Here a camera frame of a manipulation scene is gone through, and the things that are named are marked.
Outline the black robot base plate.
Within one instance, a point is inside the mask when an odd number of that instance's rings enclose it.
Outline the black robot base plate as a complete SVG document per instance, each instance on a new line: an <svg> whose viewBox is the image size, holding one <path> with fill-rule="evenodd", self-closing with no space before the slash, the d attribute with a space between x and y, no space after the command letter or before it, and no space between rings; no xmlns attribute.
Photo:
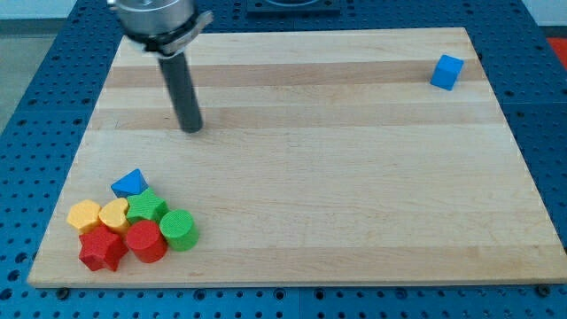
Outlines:
<svg viewBox="0 0 567 319"><path fill-rule="evenodd" d="M340 0L246 0L246 14L251 17L269 14L298 15L308 13L339 14Z"/></svg>

